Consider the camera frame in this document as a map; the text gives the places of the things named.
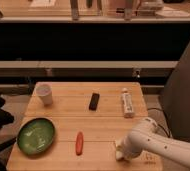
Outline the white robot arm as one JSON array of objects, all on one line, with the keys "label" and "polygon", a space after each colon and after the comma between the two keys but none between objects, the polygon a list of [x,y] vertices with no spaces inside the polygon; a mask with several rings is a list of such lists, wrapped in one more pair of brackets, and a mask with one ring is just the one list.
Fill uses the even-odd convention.
[{"label": "white robot arm", "polygon": [[130,161],[146,150],[190,168],[190,143],[158,135],[157,129],[154,119],[141,119],[124,138],[115,141],[116,160]]}]

